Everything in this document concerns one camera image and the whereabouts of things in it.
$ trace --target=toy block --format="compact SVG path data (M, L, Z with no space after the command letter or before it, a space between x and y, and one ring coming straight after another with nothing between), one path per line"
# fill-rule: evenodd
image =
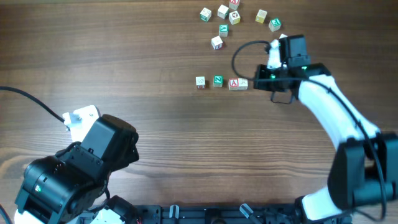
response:
M211 45L215 50L222 48L223 46L223 41L221 40L221 37L216 36L211 39Z
M206 88L205 77L197 77L197 88L198 89Z
M223 76L222 75L215 75L213 80L214 87L223 87Z
M230 78L228 81L228 89L229 90L238 90L239 84L238 84L238 79L237 78Z
M203 8L203 10L200 12L200 19L208 22L211 17L211 10L207 8Z
M237 11L231 12L229 14L229 21L231 22L232 25L237 24L241 21L241 16Z
M226 6L224 6L224 5L221 5L221 6L218 8L217 16L219 16L219 17L225 19L226 16L228 16L228 12L229 12L229 8L226 7Z
M248 84L248 80L245 78L239 78L238 79L238 89L239 90L247 90L249 84Z
M238 10L239 3L241 3L241 0L229 0L229 7L233 10Z
M256 16L256 22L264 23L264 20L266 19L266 17L267 17L267 11L260 9Z
M220 25L220 28L218 29L218 35L220 37L227 37L228 36L228 24Z
M268 27L270 28L271 31L277 31L280 29L282 23L280 22L280 20L278 18L272 19L271 21L269 21L269 25Z

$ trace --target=green block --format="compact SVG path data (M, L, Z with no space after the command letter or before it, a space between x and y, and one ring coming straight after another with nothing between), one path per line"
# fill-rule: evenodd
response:
M223 87L223 76L222 75L215 75L213 80L214 87Z
M228 24L220 25L220 32L228 32Z
M278 18L271 20L271 23L274 27L281 25L280 20Z
M205 22L207 22L207 17L204 16L204 15L200 15L200 19L203 20L203 21L205 21Z

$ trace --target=wood grain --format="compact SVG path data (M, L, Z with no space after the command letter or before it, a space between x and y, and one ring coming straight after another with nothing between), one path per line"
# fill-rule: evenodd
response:
M250 40L304 34L365 117L398 131L397 1L243 1L225 47L210 40L227 1L131 1L0 6L0 85L25 90L62 114L87 105L135 126L140 160L115 172L112 194L139 204L293 202L323 187L333 146L300 103L277 105L249 89L197 90L195 77L234 77L231 56ZM199 18L207 7L209 23ZM266 24L254 22L258 9ZM272 33L267 25L283 25ZM237 66L253 75L261 45ZM28 99L0 92L0 203L13 216L25 167L70 143L56 119ZM371 208L377 215L379 207ZM396 223L389 203L385 223ZM356 223L370 223L355 216Z

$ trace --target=wooden tabletop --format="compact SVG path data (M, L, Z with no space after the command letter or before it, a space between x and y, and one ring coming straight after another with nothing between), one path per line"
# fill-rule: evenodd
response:
M233 78L233 52L251 40L304 34L312 62L383 131L398 132L397 1L242 1L213 50L227 1L136 1L0 6L0 85L62 114L96 105L137 128L140 160L112 174L109 189L134 205L290 203L326 184L335 150L300 102L270 93L197 90L195 77ZM212 11L209 22L200 11ZM266 22L255 22L259 9ZM270 18L282 28L271 32ZM262 45L237 58L254 75ZM13 217L23 171L71 143L59 121L27 98L0 92L0 203ZM379 214L379 207L370 209ZM398 203L388 204L396 223ZM356 223L370 223L356 215Z

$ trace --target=white block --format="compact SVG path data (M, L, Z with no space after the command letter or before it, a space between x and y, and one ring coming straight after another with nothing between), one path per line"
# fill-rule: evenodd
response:
M238 90L239 89L239 80L237 78L230 78L228 80L228 89L229 90Z
M266 19L266 17L267 17L267 11L260 9L256 16L256 22L264 23L264 20Z
M237 11L231 12L229 14L229 21L231 22L232 25L237 24L241 21L241 16Z
M224 6L224 5L221 5L221 6L218 8L217 16L219 16L219 17L225 19L226 16L228 15L228 11L229 11L228 7L226 7L226 6Z
M197 88L204 89L206 88L206 80L205 77L197 77Z
M268 25L269 29L273 32L279 30L281 26L282 26L282 23L278 18L271 19L271 21L269 21L269 25Z
M221 40L221 37L216 36L211 39L211 45L215 50L220 49L223 47L223 41Z
M203 8L203 10L200 12L200 19L208 22L211 17L211 10L207 8Z
M233 10L238 10L239 3L241 3L241 0L229 0L229 7Z
M228 36L228 24L221 24L220 28L218 29L218 35L220 37L227 37Z
M239 78L238 79L238 89L239 90L247 90L249 86L248 80L245 78Z

